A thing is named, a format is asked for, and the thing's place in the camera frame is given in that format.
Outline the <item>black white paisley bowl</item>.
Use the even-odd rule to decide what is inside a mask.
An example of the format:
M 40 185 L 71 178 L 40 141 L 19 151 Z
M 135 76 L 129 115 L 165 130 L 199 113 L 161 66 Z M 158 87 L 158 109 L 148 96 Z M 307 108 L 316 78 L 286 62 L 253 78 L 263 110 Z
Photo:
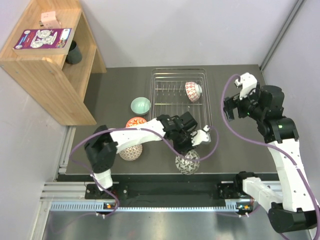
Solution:
M 184 175 L 193 175 L 200 167 L 199 154 L 195 150 L 190 150 L 185 158 L 175 157 L 175 165 L 177 169 Z

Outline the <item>white red patterned bowl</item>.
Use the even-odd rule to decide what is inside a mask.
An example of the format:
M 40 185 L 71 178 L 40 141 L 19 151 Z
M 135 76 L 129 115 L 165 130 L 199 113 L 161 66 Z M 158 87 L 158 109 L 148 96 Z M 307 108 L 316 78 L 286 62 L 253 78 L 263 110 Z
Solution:
M 185 87 L 186 95 L 192 103 L 195 103 L 200 99 L 203 91 L 202 91 L 202 87 L 198 83 L 186 82 L 184 87 Z

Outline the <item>metal wire dish rack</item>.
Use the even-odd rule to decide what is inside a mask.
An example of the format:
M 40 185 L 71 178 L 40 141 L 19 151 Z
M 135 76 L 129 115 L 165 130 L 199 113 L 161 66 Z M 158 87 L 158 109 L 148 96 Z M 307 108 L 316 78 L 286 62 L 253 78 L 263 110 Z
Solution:
M 185 90 L 187 82 L 194 82 L 202 88 L 200 98 L 191 102 Z M 151 72 L 150 110 L 148 118 L 160 115 L 181 116 L 190 112 L 201 129 L 212 126 L 212 110 L 208 80 L 203 68 L 155 68 Z

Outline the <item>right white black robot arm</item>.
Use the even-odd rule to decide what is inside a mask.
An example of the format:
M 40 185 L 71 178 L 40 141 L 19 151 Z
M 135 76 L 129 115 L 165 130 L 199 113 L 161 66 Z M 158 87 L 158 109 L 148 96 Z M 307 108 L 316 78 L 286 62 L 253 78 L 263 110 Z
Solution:
M 304 171 L 300 155 L 299 134 L 294 121 L 283 115 L 285 95 L 273 85 L 242 87 L 240 93 L 222 96 L 220 111 L 224 123 L 234 120 L 234 109 L 239 118 L 250 117 L 257 124 L 264 141 L 246 138 L 235 130 L 238 138 L 267 147 L 275 164 L 282 194 L 267 187 L 257 174 L 241 171 L 234 179 L 233 192 L 239 198 L 247 195 L 266 211 L 272 228 L 279 234 L 315 229 L 320 237 L 320 205 Z

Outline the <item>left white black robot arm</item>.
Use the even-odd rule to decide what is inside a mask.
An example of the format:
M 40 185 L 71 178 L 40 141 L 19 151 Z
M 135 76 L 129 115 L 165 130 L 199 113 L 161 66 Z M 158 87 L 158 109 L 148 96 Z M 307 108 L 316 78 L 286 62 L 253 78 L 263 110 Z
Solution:
M 148 142 L 172 141 L 173 149 L 184 155 L 201 144 L 198 123 L 189 112 L 183 115 L 162 114 L 146 123 L 133 127 L 109 129 L 102 125 L 94 132 L 94 137 L 84 144 L 90 162 L 96 192 L 102 198 L 109 198 L 114 191 L 111 168 L 119 152 Z

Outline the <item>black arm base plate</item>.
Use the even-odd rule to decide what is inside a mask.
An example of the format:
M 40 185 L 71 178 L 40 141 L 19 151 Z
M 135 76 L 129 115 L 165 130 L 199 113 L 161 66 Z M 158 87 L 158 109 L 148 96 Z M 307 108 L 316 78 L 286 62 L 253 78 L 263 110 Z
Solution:
M 121 201 L 138 200 L 139 197 L 205 197 L 213 199 L 247 199 L 245 193 L 236 192 L 232 182 L 120 182 L 107 189 Z

